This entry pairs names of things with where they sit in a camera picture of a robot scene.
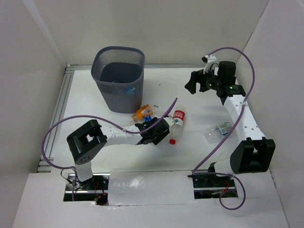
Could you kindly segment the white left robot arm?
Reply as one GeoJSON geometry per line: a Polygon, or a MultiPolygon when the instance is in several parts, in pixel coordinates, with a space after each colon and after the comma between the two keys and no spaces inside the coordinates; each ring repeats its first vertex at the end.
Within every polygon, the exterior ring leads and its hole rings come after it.
{"type": "Polygon", "coordinates": [[[102,127],[95,119],[88,121],[66,139],[74,159],[78,186],[82,190],[93,186],[91,160],[102,148],[120,144],[157,145],[170,133],[173,124],[171,117],[166,116],[161,120],[155,117],[149,122],[137,123],[119,130],[114,127],[102,127]]]}

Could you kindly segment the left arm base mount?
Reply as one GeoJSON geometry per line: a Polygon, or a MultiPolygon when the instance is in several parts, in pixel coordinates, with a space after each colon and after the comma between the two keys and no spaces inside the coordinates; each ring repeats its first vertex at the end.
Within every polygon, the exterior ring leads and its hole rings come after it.
{"type": "Polygon", "coordinates": [[[93,180],[81,186],[75,182],[75,174],[70,173],[66,178],[63,201],[91,201],[99,206],[108,205],[108,187],[110,173],[94,173],[93,180]]]}

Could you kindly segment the blue cap plastic bottle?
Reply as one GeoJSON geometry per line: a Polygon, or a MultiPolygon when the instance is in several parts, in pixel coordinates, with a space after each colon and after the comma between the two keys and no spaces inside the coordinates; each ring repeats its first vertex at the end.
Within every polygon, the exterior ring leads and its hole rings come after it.
{"type": "Polygon", "coordinates": [[[141,89],[136,86],[128,86],[128,87],[123,87],[120,89],[120,94],[121,95],[136,95],[139,93],[141,89]]]}

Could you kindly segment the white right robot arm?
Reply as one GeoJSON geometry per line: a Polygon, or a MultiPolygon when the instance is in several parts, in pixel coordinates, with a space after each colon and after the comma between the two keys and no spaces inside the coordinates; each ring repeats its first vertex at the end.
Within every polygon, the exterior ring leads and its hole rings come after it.
{"type": "Polygon", "coordinates": [[[223,106],[229,112],[233,122],[233,132],[238,136],[239,144],[229,159],[214,162],[208,168],[207,180],[212,186],[218,186],[224,180],[224,174],[266,172],[270,166],[276,145],[267,139],[259,129],[247,102],[246,93],[241,85],[236,84],[236,64],[221,61],[218,71],[193,71],[185,88],[196,93],[196,84],[200,91],[216,91],[223,106]]]}

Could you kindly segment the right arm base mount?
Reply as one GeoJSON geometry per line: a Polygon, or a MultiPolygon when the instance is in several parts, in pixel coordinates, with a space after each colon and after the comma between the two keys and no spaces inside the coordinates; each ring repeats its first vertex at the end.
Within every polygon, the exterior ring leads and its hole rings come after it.
{"type": "Polygon", "coordinates": [[[223,193],[223,198],[237,198],[235,182],[228,176],[217,176],[201,172],[188,176],[192,179],[194,199],[218,199],[223,193]]]}

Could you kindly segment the crushed blue label bottle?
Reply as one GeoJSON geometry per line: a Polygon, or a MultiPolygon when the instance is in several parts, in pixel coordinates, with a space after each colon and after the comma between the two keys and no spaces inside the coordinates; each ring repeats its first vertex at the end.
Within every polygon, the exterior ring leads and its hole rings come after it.
{"type": "Polygon", "coordinates": [[[138,121],[134,121],[133,119],[130,121],[130,124],[133,125],[133,124],[142,124],[144,122],[150,122],[153,118],[157,118],[157,119],[160,119],[162,117],[162,114],[152,114],[150,116],[147,116],[145,117],[144,119],[142,120],[138,120],[138,121]]]}

